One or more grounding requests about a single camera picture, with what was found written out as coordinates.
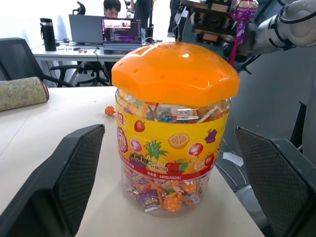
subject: thermos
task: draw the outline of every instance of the thermos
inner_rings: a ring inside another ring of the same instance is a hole
[[[53,21],[49,18],[40,19],[40,34],[44,40],[46,51],[56,51]]]

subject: plastic jar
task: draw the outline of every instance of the plastic jar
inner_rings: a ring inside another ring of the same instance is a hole
[[[203,47],[168,43],[129,53],[112,74],[127,198],[159,217],[194,210],[218,156],[237,72]]]

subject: jar label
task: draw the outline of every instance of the jar label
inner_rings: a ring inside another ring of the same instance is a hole
[[[188,180],[215,164],[228,113],[209,122],[176,124],[140,118],[116,103],[118,152],[135,171],[158,179]]]

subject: orange lid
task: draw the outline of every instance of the orange lid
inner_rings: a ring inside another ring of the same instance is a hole
[[[216,53],[194,44],[155,43],[112,68],[113,85],[137,100],[207,106],[237,95],[239,76]]]

